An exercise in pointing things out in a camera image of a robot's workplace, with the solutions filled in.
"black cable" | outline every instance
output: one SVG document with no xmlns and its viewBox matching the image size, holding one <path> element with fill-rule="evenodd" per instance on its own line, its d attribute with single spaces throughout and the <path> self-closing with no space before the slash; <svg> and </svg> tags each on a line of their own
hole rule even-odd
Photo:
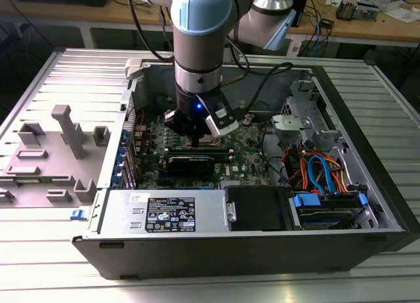
<svg viewBox="0 0 420 303">
<path fill-rule="evenodd" d="M 161 55 L 159 55 L 154 49 L 150 48 L 150 46 L 147 43 L 147 40 L 146 40 L 146 38 L 143 34 L 143 30 L 142 30 L 142 27 L 140 26 L 140 22 L 138 21 L 136 10 L 135 10 L 134 5 L 133 5 L 133 0 L 127 0 L 127 1 L 129 2 L 130 11 L 131 11 L 131 14 L 133 16 L 133 20 L 134 20 L 134 23 L 136 25 L 138 34 L 140 35 L 140 38 L 142 39 L 142 41 L 143 41 L 144 45 L 146 46 L 146 48 L 148 49 L 148 51 L 152 52 L 152 54 L 155 55 L 155 57 L 157 59 L 161 60 L 162 62 L 170 62 L 170 63 L 173 62 L 173 60 L 174 60 L 173 57 L 164 58 Z"/>
<path fill-rule="evenodd" d="M 248 73 L 252 73 L 251 72 L 251 66 L 249 65 L 248 57 L 243 53 L 243 51 L 239 48 L 239 46 L 237 46 L 237 44 L 235 44 L 229 38 L 229 36 L 227 37 L 227 40 L 228 40 L 228 44 L 229 44 L 230 53 L 232 54 L 232 57 L 234 58 L 234 61 L 238 62 L 238 59 L 236 58 L 236 54 L 235 54 L 234 49 L 236 49 L 237 52 L 240 53 L 241 56 L 243 57 L 243 59 L 245 60 L 246 67 L 243 67 L 239 62 L 237 63 L 237 65 L 240 66 L 240 69 L 242 69 L 244 71 L 243 77 L 245 78 L 248 75 Z"/>
<path fill-rule="evenodd" d="M 129 6 L 129 4 L 128 3 L 122 3 L 121 1 L 118 1 L 118 0 L 113 0 L 115 3 L 117 3 L 117 4 L 119 4 L 119 5 L 123 5 L 123 6 Z M 133 2 L 133 5 L 134 6 L 143 6 L 143 5 L 147 5 L 148 3 L 134 3 Z"/>
<path fill-rule="evenodd" d="M 265 83 L 267 82 L 268 78 L 271 75 L 273 75 L 273 73 L 277 69 L 279 69 L 281 67 L 285 67 L 285 69 L 280 70 L 281 72 L 278 72 L 278 73 L 283 73 L 283 72 L 289 71 L 291 68 L 293 68 L 293 64 L 291 62 L 283 62 L 283 63 L 278 64 L 278 65 L 274 66 L 273 68 L 271 68 L 271 70 L 265 75 L 264 79 L 261 81 L 257 91 L 255 91 L 254 97 L 252 97 L 252 100 L 250 101 L 250 103 L 248 104 L 248 107 L 246 108 L 247 111 L 249 111 L 253 107 L 255 101 L 257 100 L 258 96 L 260 95 L 261 90 L 263 89 L 263 87 L 264 87 Z"/>
<path fill-rule="evenodd" d="M 273 159 L 281 159 L 281 158 L 282 158 L 282 157 L 271 157 L 270 159 L 268 159 L 268 160 L 267 160 L 267 162 L 268 162 L 268 161 L 271 161 L 271 160 L 273 160 Z"/>
<path fill-rule="evenodd" d="M 163 36 L 165 36 L 166 42 L 168 42 L 169 48 L 171 49 L 171 52 L 173 52 L 172 43 L 168 38 L 168 34 L 166 33 L 166 16 L 165 16 L 165 13 L 163 12 L 162 6 L 160 7 L 159 21 L 162 26 Z"/>
<path fill-rule="evenodd" d="M 319 25 L 320 25 L 320 22 L 322 21 L 322 15 L 321 15 L 321 13 L 320 13 L 320 11 L 318 11 L 317 9 L 316 9 L 316 7 L 315 7 L 315 3 L 314 3 L 314 0 L 310 0 L 310 2 L 312 3 L 312 7 L 311 6 L 308 6 L 308 5 L 306 5 L 305 6 L 305 8 L 308 8 L 308 9 L 312 9 L 314 12 L 315 12 L 315 19 L 318 21 L 318 23 L 319 23 Z M 317 32 L 317 30 L 318 30 L 318 27 L 316 27 L 316 26 L 314 26 L 314 33 L 311 35 L 311 37 L 310 37 L 310 39 L 308 40 L 308 42 L 306 43 L 306 45 L 302 48 L 302 51 L 301 51 L 301 53 L 298 55 L 299 57 L 300 56 L 302 56 L 303 54 L 304 54 L 304 52 L 306 51 L 306 53 L 308 54 L 309 52 L 310 52 L 310 50 L 308 49 L 308 47 L 309 47 L 309 44 L 310 44 L 310 42 L 312 42 L 312 40 L 314 39 L 314 37 L 315 37 L 315 34 L 316 34 L 316 32 Z"/>
<path fill-rule="evenodd" d="M 233 51 L 233 48 L 230 46 L 230 44 L 229 44 L 229 48 L 230 48 L 230 53 L 232 54 L 232 58 L 234 59 L 235 64 L 237 65 L 237 67 L 239 67 L 239 69 L 241 69 L 241 70 L 245 71 L 247 68 L 246 68 L 246 67 L 243 67 L 243 66 L 241 65 L 240 61 L 238 60 L 238 57 L 236 57 L 235 52 Z M 248 61 L 248 59 L 247 59 L 246 55 L 244 55 L 244 53 L 243 53 L 242 51 L 239 51 L 239 49 L 236 49 L 236 50 L 237 50 L 238 52 L 240 52 L 240 54 L 244 57 L 245 61 L 246 61 L 247 63 L 249 63 L 249 61 Z M 293 64 L 292 64 L 291 62 L 286 62 L 286 63 L 283 63 L 283 64 L 290 64 L 290 65 L 291 65 L 291 67 L 290 67 L 289 69 L 287 69 L 287 70 L 278 70 L 277 72 L 271 73 L 271 75 L 278 75 L 279 73 L 283 73 L 283 72 L 288 71 L 288 70 L 290 70 L 291 68 L 293 68 Z M 252 70 L 252 69 L 249 69 L 249 70 L 248 70 L 248 73 L 252 73 L 253 75 L 267 75 L 267 73 L 264 73 L 264 72 L 259 72 L 259 71 L 257 71 L 257 70 Z"/>
<path fill-rule="evenodd" d="M 37 27 L 31 22 L 31 20 L 28 19 L 27 16 L 25 16 L 19 9 L 16 7 L 16 5 L 13 3 L 13 0 L 9 0 L 9 3 L 12 5 L 12 7 L 17 11 L 18 14 L 21 15 L 22 18 L 24 18 L 34 29 L 35 31 L 51 46 L 51 48 L 55 48 L 55 46 L 37 29 Z"/>
<path fill-rule="evenodd" d="M 287 184 L 288 179 L 282 173 L 280 173 L 279 171 L 277 171 L 276 168 L 273 167 L 270 164 L 269 160 L 267 160 L 267 158 L 265 156 L 265 153 L 264 153 L 264 139 L 265 139 L 265 135 L 267 134 L 268 127 L 270 125 L 272 125 L 272 122 L 271 121 L 269 121 L 268 124 L 266 125 L 265 130 L 264 130 L 264 133 L 262 134 L 262 137 L 261 137 L 261 157 L 262 157 L 262 160 L 268 165 L 268 168 L 271 169 L 271 170 L 273 170 Z"/>
</svg>

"warning label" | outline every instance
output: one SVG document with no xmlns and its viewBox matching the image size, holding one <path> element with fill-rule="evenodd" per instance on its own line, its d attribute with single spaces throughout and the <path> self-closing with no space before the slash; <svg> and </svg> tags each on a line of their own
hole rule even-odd
<svg viewBox="0 0 420 303">
<path fill-rule="evenodd" d="M 149 198 L 146 231 L 194 232 L 196 206 L 194 198 Z"/>
</svg>

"small white label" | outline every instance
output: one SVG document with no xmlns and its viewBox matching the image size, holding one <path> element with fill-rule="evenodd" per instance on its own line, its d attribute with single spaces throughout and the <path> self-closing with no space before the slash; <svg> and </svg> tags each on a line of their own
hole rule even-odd
<svg viewBox="0 0 420 303">
<path fill-rule="evenodd" d="M 138 203 L 139 201 L 147 201 L 150 198 L 149 193 L 131 193 L 130 201 L 133 203 Z"/>
<path fill-rule="evenodd" d="M 180 226 L 194 226 L 194 222 L 179 222 Z"/>
</svg>

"workbench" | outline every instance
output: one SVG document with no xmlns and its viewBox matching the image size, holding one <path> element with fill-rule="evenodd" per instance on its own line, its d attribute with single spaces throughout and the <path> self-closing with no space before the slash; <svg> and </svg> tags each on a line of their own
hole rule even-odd
<svg viewBox="0 0 420 303">
<path fill-rule="evenodd" d="M 95 41 L 91 29 L 121 29 L 136 30 L 128 6 L 119 5 L 109 0 L 105 7 L 86 7 L 78 5 L 54 5 L 41 3 L 20 3 L 14 0 L 15 5 L 30 18 L 34 24 L 52 26 L 71 26 L 80 29 L 85 47 L 95 48 Z M 314 0 L 315 7 L 322 16 L 335 21 L 330 42 L 354 43 L 367 45 L 384 45 L 398 47 L 416 47 L 420 42 L 420 20 L 403 23 L 386 14 L 379 14 L 375 22 L 353 20 L 340 21 L 335 18 L 336 7 L 326 7 L 326 0 Z M 420 3 L 420 0 L 408 0 L 410 3 Z M 159 23 L 159 7 L 139 6 L 137 15 L 142 28 L 147 31 L 161 31 Z M 8 0 L 0 0 L 0 22 L 27 23 Z M 310 39 L 314 28 L 308 16 L 303 16 L 298 28 L 291 28 L 288 39 L 291 39 L 288 56 L 296 56 L 303 41 Z"/>
<path fill-rule="evenodd" d="M 0 127 L 0 170 L 20 143 L 16 132 L 24 122 L 37 120 L 44 129 L 56 127 L 51 110 L 57 102 L 72 107 L 73 119 L 85 132 L 93 131 L 96 125 L 112 128 L 118 101 L 127 88 L 125 64 L 129 58 L 147 54 L 85 49 L 52 53 Z M 284 61 L 275 56 L 249 59 L 251 63 Z M 308 58 L 290 61 L 305 64 Z M 420 219 L 420 170 L 415 164 L 420 158 L 418 115 L 375 66 L 361 60 L 336 59 L 311 59 L 311 64 L 322 66 L 337 86 L 378 156 L 389 165 L 409 207 Z M 1 302 L 344 303 L 414 302 L 420 297 L 418 241 L 400 252 L 374 256 L 350 272 L 106 280 L 69 241 L 88 224 L 70 221 L 73 210 L 0 209 Z"/>
</svg>

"blue connector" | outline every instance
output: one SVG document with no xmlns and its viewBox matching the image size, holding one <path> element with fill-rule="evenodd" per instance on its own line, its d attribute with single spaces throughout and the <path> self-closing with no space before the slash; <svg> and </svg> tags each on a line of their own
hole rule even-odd
<svg viewBox="0 0 420 303">
<path fill-rule="evenodd" d="M 124 162 L 124 158 L 117 156 L 117 158 L 115 159 L 115 161 L 117 162 L 117 164 L 121 164 L 122 162 Z"/>
<path fill-rule="evenodd" d="M 127 150 L 124 147 L 118 147 L 117 154 L 118 155 L 124 155 L 127 152 Z"/>
<path fill-rule="evenodd" d="M 116 185 L 120 185 L 121 184 L 121 177 L 114 175 L 114 176 L 111 177 L 111 182 L 115 183 Z"/>
<path fill-rule="evenodd" d="M 129 138 L 130 137 L 130 132 L 126 129 L 123 129 L 121 132 L 121 136 L 125 137 L 125 138 Z"/>
<path fill-rule="evenodd" d="M 85 221 L 87 220 L 86 211 L 83 209 L 73 210 L 72 215 L 70 216 L 71 221 Z"/>
<path fill-rule="evenodd" d="M 299 208 L 302 206 L 320 206 L 321 205 L 320 198 L 315 193 L 298 193 L 293 198 L 293 201 L 295 203 L 296 208 Z"/>
<path fill-rule="evenodd" d="M 122 170 L 123 170 L 123 169 L 122 169 L 122 167 L 114 167 L 113 172 L 114 172 L 114 174 L 118 174 L 118 173 L 120 173 Z"/>
<path fill-rule="evenodd" d="M 366 207 L 367 205 L 369 205 L 369 201 L 364 193 L 359 193 L 359 199 L 363 207 Z"/>
</svg>

